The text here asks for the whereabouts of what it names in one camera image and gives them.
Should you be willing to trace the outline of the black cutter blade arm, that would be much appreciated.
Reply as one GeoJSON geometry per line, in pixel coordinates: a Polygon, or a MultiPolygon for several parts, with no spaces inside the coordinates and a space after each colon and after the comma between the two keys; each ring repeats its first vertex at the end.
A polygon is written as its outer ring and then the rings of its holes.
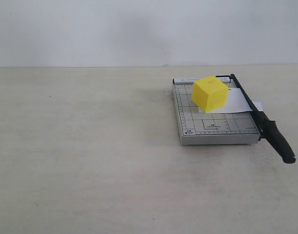
{"type": "Polygon", "coordinates": [[[281,156],[282,160],[286,164],[293,164],[296,162],[296,155],[292,150],[290,144],[286,138],[279,131],[276,122],[270,120],[264,111],[259,111],[250,97],[247,95],[245,90],[242,88],[240,82],[234,74],[230,75],[218,75],[217,78],[230,78],[235,83],[236,87],[239,88],[244,95],[249,107],[252,109],[251,117],[256,124],[261,138],[264,138],[268,143],[276,150],[276,152],[281,156]]]}

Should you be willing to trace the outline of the grey paper cutter base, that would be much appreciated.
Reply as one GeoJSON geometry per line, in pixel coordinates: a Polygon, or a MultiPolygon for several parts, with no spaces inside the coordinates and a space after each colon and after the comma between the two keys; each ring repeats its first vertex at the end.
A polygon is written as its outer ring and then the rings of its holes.
{"type": "Polygon", "coordinates": [[[173,100],[182,145],[256,144],[261,134],[249,111],[204,113],[191,100],[195,78],[173,79],[173,100]]]}

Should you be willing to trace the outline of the white paper sheet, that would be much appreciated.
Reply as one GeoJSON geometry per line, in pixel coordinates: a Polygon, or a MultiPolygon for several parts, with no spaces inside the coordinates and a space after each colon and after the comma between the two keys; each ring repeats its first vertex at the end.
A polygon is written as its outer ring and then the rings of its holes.
{"type": "Polygon", "coordinates": [[[252,111],[240,88],[228,90],[226,103],[223,107],[208,112],[208,114],[230,114],[252,111]]]}

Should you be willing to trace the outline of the yellow foam block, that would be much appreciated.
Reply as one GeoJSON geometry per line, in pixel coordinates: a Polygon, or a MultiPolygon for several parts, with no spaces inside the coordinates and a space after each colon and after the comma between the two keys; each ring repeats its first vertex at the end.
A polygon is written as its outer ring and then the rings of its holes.
{"type": "Polygon", "coordinates": [[[205,113],[225,106],[227,96],[228,86],[215,76],[193,82],[191,100],[205,113]]]}

